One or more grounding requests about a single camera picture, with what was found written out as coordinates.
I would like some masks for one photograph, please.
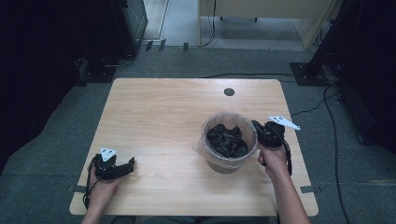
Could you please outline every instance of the wooden table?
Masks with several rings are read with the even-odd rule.
[[[198,45],[201,17],[213,16],[215,0],[198,0]],[[216,16],[292,19],[305,49],[309,49],[323,22],[335,19],[342,0],[216,0]]]
[[[234,96],[224,90],[232,88]],[[247,79],[119,78],[113,83],[78,184],[85,186],[87,166],[100,147],[118,151],[117,165],[135,157],[106,214],[137,216],[275,216],[271,179],[258,162],[258,151],[235,173],[213,171],[192,148],[202,125],[213,114],[231,111],[261,123],[290,113],[279,81]],[[293,129],[292,180],[309,216],[318,213],[304,159]],[[70,212],[84,215],[82,193]]]

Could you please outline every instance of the white tile floor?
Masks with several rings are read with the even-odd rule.
[[[197,46],[197,8],[197,0],[169,0],[163,32],[159,39],[153,40],[158,44],[166,39],[166,46],[183,46],[184,43]],[[212,20],[212,17],[201,18],[201,45],[212,35]],[[223,18],[221,21],[216,17],[215,28],[216,39],[207,48],[305,50],[288,19],[258,18],[254,22],[254,18]]]

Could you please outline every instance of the clear plastic bag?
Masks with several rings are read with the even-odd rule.
[[[241,130],[242,139],[247,144],[247,154],[245,156],[226,158],[211,148],[206,134],[218,124],[223,124],[227,129],[238,127]],[[201,139],[193,149],[206,159],[212,169],[219,173],[229,174],[238,170],[243,162],[256,152],[258,144],[256,129],[248,118],[234,112],[220,112],[204,123]]]

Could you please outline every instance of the crumpled black material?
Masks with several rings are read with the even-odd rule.
[[[238,127],[227,129],[218,124],[206,134],[209,145],[226,158],[238,158],[248,154],[248,145],[242,139],[242,132]]]

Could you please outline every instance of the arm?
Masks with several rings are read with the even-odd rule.
[[[259,145],[259,150],[259,163],[265,161],[265,172],[270,176],[274,184],[277,209],[281,223],[311,223],[291,181],[286,166],[285,148],[272,151]]]
[[[110,202],[113,193],[117,191],[117,185],[122,178],[115,179],[110,183],[99,181],[92,189],[90,194],[90,205],[87,213],[82,219],[81,224],[99,224],[106,210],[107,204]],[[90,186],[97,181],[95,175],[91,175]]]

